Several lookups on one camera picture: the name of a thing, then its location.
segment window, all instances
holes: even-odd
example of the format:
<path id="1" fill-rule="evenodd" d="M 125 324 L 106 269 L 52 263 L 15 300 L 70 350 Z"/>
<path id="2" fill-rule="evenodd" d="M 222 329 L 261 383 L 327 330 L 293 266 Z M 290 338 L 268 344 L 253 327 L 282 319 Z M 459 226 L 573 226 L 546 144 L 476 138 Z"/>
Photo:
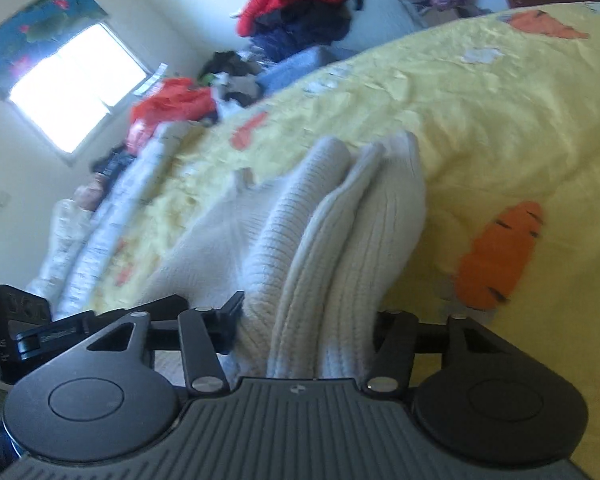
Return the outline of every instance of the window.
<path id="1" fill-rule="evenodd" d="M 102 24 L 75 36 L 11 89 L 9 99 L 63 152 L 73 153 L 147 73 Z"/>

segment red flower pattern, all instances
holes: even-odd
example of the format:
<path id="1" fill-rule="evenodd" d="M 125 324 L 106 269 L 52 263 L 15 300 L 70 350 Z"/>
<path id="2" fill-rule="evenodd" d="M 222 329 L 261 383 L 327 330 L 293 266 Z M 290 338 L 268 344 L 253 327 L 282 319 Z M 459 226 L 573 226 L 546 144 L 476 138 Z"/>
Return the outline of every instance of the red flower pattern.
<path id="1" fill-rule="evenodd" d="M 20 79 L 21 77 L 25 76 L 27 72 L 29 72 L 34 66 L 35 63 L 33 63 L 31 58 L 27 55 L 24 55 L 20 59 L 13 61 L 9 70 L 11 75 L 17 79 Z"/>
<path id="2" fill-rule="evenodd" d="M 69 0 L 54 0 L 54 3 L 62 10 L 69 9 Z"/>
<path id="3" fill-rule="evenodd" d="M 128 264 L 124 269 L 120 270 L 118 276 L 116 278 L 116 286 L 123 286 L 126 282 L 129 281 L 131 275 L 134 273 L 134 266 L 132 264 Z"/>
<path id="4" fill-rule="evenodd" d="M 253 131 L 267 120 L 268 115 L 269 112 L 260 112 L 234 131 L 234 134 L 229 140 L 234 150 L 243 152 L 251 145 L 251 141 L 253 140 Z"/>

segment white fabric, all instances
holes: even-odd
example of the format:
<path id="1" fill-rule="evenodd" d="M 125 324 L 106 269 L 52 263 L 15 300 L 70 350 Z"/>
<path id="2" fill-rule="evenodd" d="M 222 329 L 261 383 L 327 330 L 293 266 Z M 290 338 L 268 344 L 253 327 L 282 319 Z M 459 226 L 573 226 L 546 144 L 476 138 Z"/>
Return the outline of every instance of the white fabric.
<path id="1" fill-rule="evenodd" d="M 256 76 L 230 76 L 227 72 L 216 74 L 211 85 L 211 97 L 216 103 L 216 111 L 220 121 L 243 110 L 242 105 L 235 99 L 225 100 L 228 93 L 238 92 L 250 96 L 255 102 L 261 95 L 262 89 L 256 81 Z"/>
<path id="2" fill-rule="evenodd" d="M 150 199 L 164 168 L 189 133 L 188 122 L 161 124 L 138 158 L 114 184 L 93 214 L 90 236 L 75 259 L 58 303 L 52 303 L 54 320 L 83 309 L 132 216 Z"/>
<path id="3" fill-rule="evenodd" d="M 360 202 L 324 305 L 317 375 L 325 379 L 366 375 L 376 316 L 369 306 L 380 304 L 424 228 L 426 192 L 417 141 L 395 136 L 384 145 L 384 163 Z"/>
<path id="4" fill-rule="evenodd" d="M 425 187 L 411 134 L 351 160 L 326 138 L 288 176 L 234 186 L 166 258 L 141 303 L 180 294 L 193 307 L 221 306 L 244 290 L 234 351 L 221 356 L 230 381 L 361 378 L 379 301 L 422 232 Z M 157 356 L 156 369 L 181 384 L 178 360 Z"/>
<path id="5" fill-rule="evenodd" d="M 70 199 L 56 203 L 51 213 L 51 229 L 46 257 L 40 272 L 26 291 L 55 305 L 74 266 L 75 259 L 90 232 L 93 212 L 85 211 Z"/>

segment window frame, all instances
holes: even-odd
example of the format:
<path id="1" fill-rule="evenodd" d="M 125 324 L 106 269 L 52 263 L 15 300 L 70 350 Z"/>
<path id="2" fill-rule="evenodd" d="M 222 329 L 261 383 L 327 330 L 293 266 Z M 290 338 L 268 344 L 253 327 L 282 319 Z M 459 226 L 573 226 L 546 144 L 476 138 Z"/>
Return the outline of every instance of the window frame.
<path id="1" fill-rule="evenodd" d="M 67 153 L 63 151 L 61 148 L 56 146 L 56 144 L 51 140 L 51 138 L 44 132 L 42 128 L 40 128 L 25 112 L 22 110 L 15 102 L 11 100 L 11 98 L 7 97 L 5 102 L 16 112 L 16 114 L 24 121 L 24 123 L 29 126 L 33 132 L 42 138 L 52 149 L 52 151 L 69 167 L 73 167 L 78 156 L 86 149 L 86 147 L 95 139 L 107 126 L 110 125 L 123 111 L 127 110 L 130 105 L 138 100 L 136 97 L 136 92 L 138 89 L 142 88 L 149 79 L 152 78 L 154 72 L 148 68 L 147 64 L 142 62 L 141 59 L 136 56 L 126 44 L 120 39 L 120 37 L 115 33 L 115 31 L 111 28 L 109 23 L 106 21 L 102 21 L 97 23 L 97 25 L 101 25 L 109 35 L 115 40 L 124 51 L 133 59 L 138 66 L 144 71 L 144 79 L 138 83 L 138 85 L 134 86 L 120 101 L 113 107 L 107 105 L 105 102 L 102 102 L 103 106 L 107 108 L 107 114 L 101 118 L 101 120 L 96 124 L 96 126 L 81 140 L 80 144 L 76 146 L 76 148 L 71 152 Z"/>

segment white knit sweater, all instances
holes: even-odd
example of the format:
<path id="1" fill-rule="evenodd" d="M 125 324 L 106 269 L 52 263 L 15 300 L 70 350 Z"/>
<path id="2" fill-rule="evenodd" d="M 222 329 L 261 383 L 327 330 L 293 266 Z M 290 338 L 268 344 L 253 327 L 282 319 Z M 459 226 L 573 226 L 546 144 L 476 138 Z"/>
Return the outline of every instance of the white knit sweater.
<path id="1" fill-rule="evenodd" d="M 361 378 L 372 358 L 379 302 L 424 225 L 417 142 L 398 134 L 365 146 L 321 139 L 287 176 L 227 194 L 190 227 L 149 280 L 140 304 L 179 294 L 222 305 L 245 291 L 235 349 L 239 376 Z M 156 369 L 182 383 L 179 356 Z"/>

